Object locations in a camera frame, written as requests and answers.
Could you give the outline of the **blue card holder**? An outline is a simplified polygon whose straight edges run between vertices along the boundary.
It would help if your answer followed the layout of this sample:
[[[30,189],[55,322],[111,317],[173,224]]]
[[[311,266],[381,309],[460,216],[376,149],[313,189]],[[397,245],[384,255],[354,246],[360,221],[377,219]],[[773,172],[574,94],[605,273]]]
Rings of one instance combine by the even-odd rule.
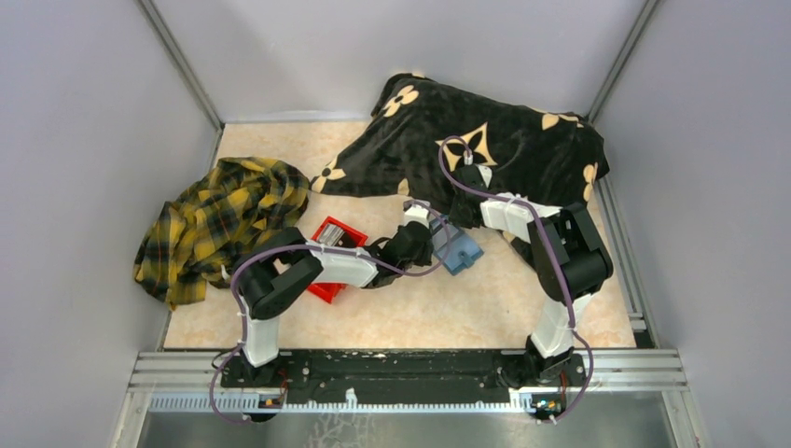
[[[450,275],[471,268],[483,256],[481,247],[464,230],[450,223],[446,216],[429,221],[433,255]]]

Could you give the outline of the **red plastic bin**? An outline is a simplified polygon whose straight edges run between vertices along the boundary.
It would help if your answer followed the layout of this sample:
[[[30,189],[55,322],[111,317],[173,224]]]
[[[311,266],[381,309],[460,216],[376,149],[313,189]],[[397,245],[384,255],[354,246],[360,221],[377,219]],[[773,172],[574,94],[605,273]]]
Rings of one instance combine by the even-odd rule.
[[[368,236],[334,217],[327,217],[313,234],[312,240],[324,245],[350,248],[364,245]],[[308,291],[326,303],[332,303],[345,288],[339,283],[314,283],[308,287]]]

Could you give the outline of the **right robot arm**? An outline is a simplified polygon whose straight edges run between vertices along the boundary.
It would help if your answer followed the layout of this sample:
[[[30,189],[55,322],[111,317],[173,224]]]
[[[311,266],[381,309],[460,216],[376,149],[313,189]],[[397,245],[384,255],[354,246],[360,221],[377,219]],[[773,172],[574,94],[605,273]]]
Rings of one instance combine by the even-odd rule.
[[[531,251],[528,264],[547,298],[525,344],[530,383],[548,385],[574,355],[576,321],[614,271],[587,207],[533,203],[518,194],[489,191],[490,168],[470,164],[447,173],[455,204],[468,224],[508,233]]]

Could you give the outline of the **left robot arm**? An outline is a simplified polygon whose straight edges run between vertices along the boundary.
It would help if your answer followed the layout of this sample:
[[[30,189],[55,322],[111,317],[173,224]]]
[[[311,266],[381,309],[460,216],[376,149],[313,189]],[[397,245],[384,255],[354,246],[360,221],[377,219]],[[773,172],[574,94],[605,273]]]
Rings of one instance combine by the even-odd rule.
[[[240,347],[222,370],[222,385],[272,384],[280,372],[279,316],[309,286],[337,283],[357,288],[387,287],[407,269],[431,264],[432,234],[410,222],[391,238],[354,248],[309,241],[287,228],[237,262],[230,290],[243,312]]]

